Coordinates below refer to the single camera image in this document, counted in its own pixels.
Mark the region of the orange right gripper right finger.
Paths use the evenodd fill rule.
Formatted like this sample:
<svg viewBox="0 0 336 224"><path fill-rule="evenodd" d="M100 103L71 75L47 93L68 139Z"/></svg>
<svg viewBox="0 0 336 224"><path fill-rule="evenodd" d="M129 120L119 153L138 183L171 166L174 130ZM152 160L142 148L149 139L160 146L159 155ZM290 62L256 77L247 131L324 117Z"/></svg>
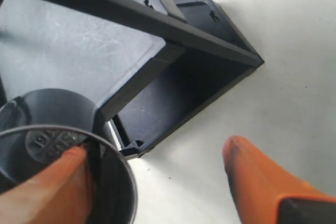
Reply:
<svg viewBox="0 0 336 224"><path fill-rule="evenodd" d="M248 139L223 147L230 193L241 223L335 223L335 197L282 168Z"/></svg>

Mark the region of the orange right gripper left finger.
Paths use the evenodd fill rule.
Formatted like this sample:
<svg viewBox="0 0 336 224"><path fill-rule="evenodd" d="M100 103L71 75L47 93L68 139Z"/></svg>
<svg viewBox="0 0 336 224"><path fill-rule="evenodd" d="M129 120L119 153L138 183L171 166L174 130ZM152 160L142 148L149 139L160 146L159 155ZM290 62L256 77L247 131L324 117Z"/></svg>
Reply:
<svg viewBox="0 0 336 224"><path fill-rule="evenodd" d="M1 194L1 223L86 223L94 193L87 152L73 147Z"/></svg>

